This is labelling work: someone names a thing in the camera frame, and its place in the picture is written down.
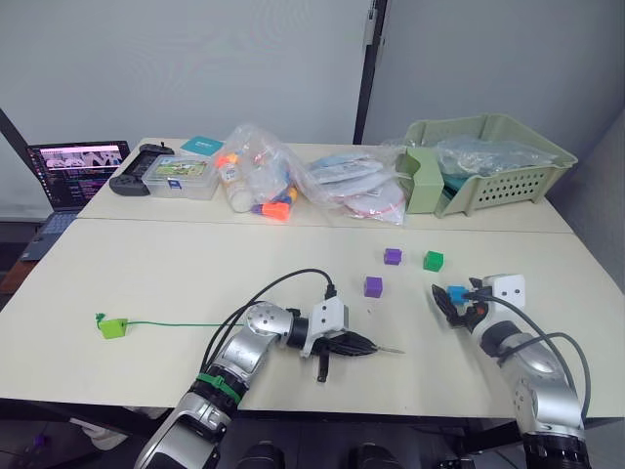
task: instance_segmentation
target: green tag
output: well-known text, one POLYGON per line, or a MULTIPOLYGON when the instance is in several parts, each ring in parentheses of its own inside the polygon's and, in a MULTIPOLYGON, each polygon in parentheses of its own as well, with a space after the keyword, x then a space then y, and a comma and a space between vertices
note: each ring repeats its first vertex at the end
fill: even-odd
POLYGON ((128 320, 101 320, 98 328, 102 332, 104 339, 116 339, 126 335, 126 323, 128 320))

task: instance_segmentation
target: cable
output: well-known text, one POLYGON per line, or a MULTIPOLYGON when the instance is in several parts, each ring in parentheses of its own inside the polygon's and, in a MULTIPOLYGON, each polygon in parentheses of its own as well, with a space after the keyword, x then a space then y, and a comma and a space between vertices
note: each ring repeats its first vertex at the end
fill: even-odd
POLYGON ((584 404, 582 406, 582 418, 586 419, 586 414, 588 413, 588 407, 590 406, 591 399, 591 378, 590 378, 590 366, 588 366, 588 360, 586 360, 586 355, 582 350, 581 346, 577 343, 575 339, 573 339, 570 335, 565 334, 564 332, 552 332, 551 334, 546 334, 545 337, 534 337, 533 339, 529 339, 527 342, 523 342, 517 347, 513 347, 512 349, 506 350, 500 357, 499 363, 503 363, 509 357, 514 355, 516 352, 521 351, 522 349, 529 347, 530 345, 534 345, 538 342, 542 342, 546 340, 546 337, 553 339, 560 337, 565 339, 573 346, 575 352, 579 356, 579 360, 582 362, 582 368, 584 369, 584 404))
MULTIPOLYGON (((560 350, 558 350, 558 347, 556 347, 556 344, 554 344, 554 342, 551 340, 548 334, 546 334, 538 326, 538 324, 536 324, 536 322, 534 322, 528 315, 526 315, 523 311, 521 311, 512 303, 509 303, 506 300, 502 300, 501 298, 498 298, 496 296, 483 295, 479 293, 465 293, 463 297, 469 300, 479 300, 479 301, 486 301, 486 302, 493 301, 495 303, 499 303, 500 305, 503 305, 509 310, 511 310, 513 313, 517 314, 522 320, 527 322, 527 324, 532 329, 534 329, 534 331, 540 336, 541 340, 544 340, 549 346, 549 348, 552 350, 552 352, 554 353, 554 355, 560 362, 562 370, 564 371, 564 375, 566 376, 566 382, 568 383, 568 386, 570 386, 573 392, 577 394, 577 390, 575 389, 575 383, 573 381, 573 376, 570 372, 570 369, 568 368, 568 364, 566 364, 566 360, 564 359, 563 355, 560 353, 560 350)), ((581 350, 581 347, 579 347, 579 344, 577 344, 577 342, 575 342, 574 340, 573 342, 571 342, 571 344, 573 345, 573 347, 575 347, 575 350, 579 354, 580 360, 582 361, 582 365, 583 365, 584 362, 586 362, 586 357, 584 356, 583 351, 581 350)), ((590 405, 590 370, 588 371, 587 376, 586 376, 586 372, 584 372, 584 378, 586 379, 587 394, 584 396, 584 404, 582 406, 582 419, 586 418, 586 414, 588 413, 588 407, 590 405)))
POLYGON ((126 322, 126 325, 134 325, 134 324, 149 324, 149 325, 164 325, 166 327, 219 327, 221 324, 184 324, 184 323, 176 323, 176 322, 154 322, 151 320, 129 320, 126 322))
POLYGON ((238 310, 236 310, 234 313, 232 313, 219 326, 219 328, 213 334, 213 337, 211 337, 211 340, 208 343, 208 346, 206 347, 206 351, 204 353, 204 358, 202 360, 202 365, 200 367, 200 370, 203 370, 204 367, 208 367, 208 365, 215 360, 215 358, 217 357, 217 354, 219 354, 219 351, 222 349, 222 347, 226 343, 226 340, 228 339, 228 336, 229 336, 230 332, 232 331, 232 328, 234 327, 235 323, 238 320, 240 320, 241 316, 243 316, 243 313, 245 313, 245 310, 247 310, 253 304, 257 303, 257 300, 262 295, 264 295, 268 290, 274 288, 279 283, 287 280, 288 278, 291 278, 291 277, 294 277, 294 276, 298 276, 300 274, 306 274, 306 273, 320 274, 321 276, 325 277, 325 279, 327 281, 327 287, 326 287, 326 290, 325 290, 325 299, 326 300, 329 299, 329 298, 332 298, 333 296, 336 296, 336 288, 334 287, 334 282, 332 281, 332 278, 326 272, 324 272, 321 269, 300 269, 299 271, 294 271, 294 272, 286 274, 286 275, 284 275, 284 276, 282 276, 280 278, 277 278, 276 280, 271 282, 269 285, 267 285, 265 288, 263 288, 261 291, 259 291, 256 295, 254 295, 245 305, 243 305, 238 310), (207 360, 208 355, 210 354, 210 351, 213 349, 213 344, 215 343, 215 340, 220 335, 220 333, 223 332, 223 330, 224 330, 224 328, 226 326, 228 327, 228 329, 226 329, 226 332, 222 334, 222 337, 221 337, 220 341, 218 342, 217 346, 215 347, 215 350, 214 350, 213 354, 207 360))
POLYGON ((500 450, 496 449, 495 453, 499 455, 499 457, 501 457, 504 461, 506 461, 508 464, 510 464, 511 467, 514 467, 515 469, 520 469, 519 466, 517 464, 514 463, 514 461, 512 459, 510 459, 507 455, 505 455, 503 452, 501 452, 500 450))

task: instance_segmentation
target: orange cap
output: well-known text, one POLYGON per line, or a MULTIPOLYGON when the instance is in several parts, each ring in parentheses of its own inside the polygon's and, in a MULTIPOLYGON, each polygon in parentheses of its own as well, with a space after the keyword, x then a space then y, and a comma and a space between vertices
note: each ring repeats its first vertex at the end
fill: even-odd
POLYGON ((274 218, 280 222, 286 222, 289 219, 290 205, 286 202, 271 202, 263 204, 263 215, 274 218))
POLYGON ((215 160, 215 166, 219 169, 228 163, 236 164, 236 161, 238 161, 236 153, 220 154, 215 160))

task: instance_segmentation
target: laptop screen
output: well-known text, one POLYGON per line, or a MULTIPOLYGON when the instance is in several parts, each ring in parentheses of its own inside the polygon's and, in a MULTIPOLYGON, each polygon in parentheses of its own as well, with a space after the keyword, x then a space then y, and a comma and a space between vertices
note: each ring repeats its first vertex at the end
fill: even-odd
POLYGON ((126 142, 28 147, 37 178, 55 210, 84 207, 128 153, 126 142))

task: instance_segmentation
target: green cube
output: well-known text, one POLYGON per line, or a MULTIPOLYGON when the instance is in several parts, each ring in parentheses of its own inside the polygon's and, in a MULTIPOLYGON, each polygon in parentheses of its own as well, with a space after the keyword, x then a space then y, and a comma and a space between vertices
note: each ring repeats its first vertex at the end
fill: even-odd
POLYGON ((98 324, 104 339, 116 339, 126 335, 128 320, 101 320, 98 324))
POLYGON ((428 251, 426 257, 423 258, 423 268, 426 271, 438 272, 442 267, 443 256, 439 252, 428 251))

